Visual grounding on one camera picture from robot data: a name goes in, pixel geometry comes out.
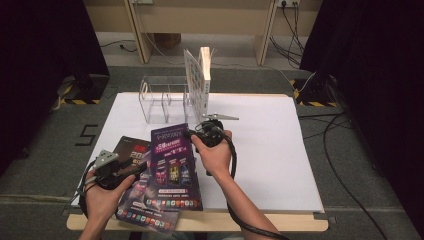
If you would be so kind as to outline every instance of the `hand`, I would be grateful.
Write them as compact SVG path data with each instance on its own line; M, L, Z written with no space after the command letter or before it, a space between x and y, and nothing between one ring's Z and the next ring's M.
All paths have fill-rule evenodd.
M87 173L86 180L94 176L94 170ZM95 183L89 183L85 186L87 189L86 202L88 219L97 219L101 222L107 222L110 217L115 213L118 207L118 201L121 195L127 190L134 182L135 176L128 176L122 183L114 190L106 190Z
M225 130L225 135L230 139L232 132ZM229 166L231 161L231 151L228 142L224 139L217 146L209 148L203 144L202 140L196 135L191 136L191 141L199 151L202 163L205 169L216 178L230 175Z

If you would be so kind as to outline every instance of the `clear acrylic box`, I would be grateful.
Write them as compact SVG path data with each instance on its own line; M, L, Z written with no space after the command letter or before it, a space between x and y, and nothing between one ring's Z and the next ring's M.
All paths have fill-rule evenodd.
M138 98L149 124L198 123L185 76L144 76Z

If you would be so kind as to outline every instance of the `person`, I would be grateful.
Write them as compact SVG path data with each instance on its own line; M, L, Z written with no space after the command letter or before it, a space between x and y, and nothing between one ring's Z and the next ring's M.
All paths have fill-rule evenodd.
M232 132L225 130L225 134L231 139ZM191 136L194 146L199 151L202 164L211 173L215 181L221 187L227 203L234 213L245 223L255 228L279 234L272 222L256 207L256 205L243 192L239 185L230 175L231 151L228 142L224 139L220 144L209 148L195 135ZM94 172L87 174L87 179L94 176ZM105 190L99 186L86 186L88 221L80 236L80 240L100 239L108 220L115 213L118 201L123 192L131 186L134 176L127 177L116 189ZM241 228L241 234L246 240L270 239Z

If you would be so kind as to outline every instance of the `gray carpet floor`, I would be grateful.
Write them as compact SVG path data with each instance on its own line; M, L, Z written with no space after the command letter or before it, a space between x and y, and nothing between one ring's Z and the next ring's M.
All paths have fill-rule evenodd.
M138 91L144 75L182 76L183 68L109 67L110 80L99 104L64 104L50 114L28 146L29 156L16 159L0 178L0 239L77 239L68 230L66 199L73 196L100 135L116 93ZM286 71L289 79L308 73ZM213 69L211 92L282 93L293 96L291 85L274 70ZM297 106L299 116L340 113L341 107ZM326 158L323 131L332 117L301 119L302 134L330 227L322 233L285 233L290 239L383 239L377 227L346 188L375 219L388 239L420 239L396 195L373 168L358 130L349 116L336 120L326 135L331 164ZM80 137L84 126L89 138ZM104 239L128 239L129 233L110 231Z

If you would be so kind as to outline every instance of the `electrical outlet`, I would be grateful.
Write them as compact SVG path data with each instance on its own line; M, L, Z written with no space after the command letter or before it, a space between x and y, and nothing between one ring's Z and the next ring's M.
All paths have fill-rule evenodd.
M286 8L294 8L296 4L297 7L300 5L300 0L277 0L277 7L282 7L283 1L286 2Z

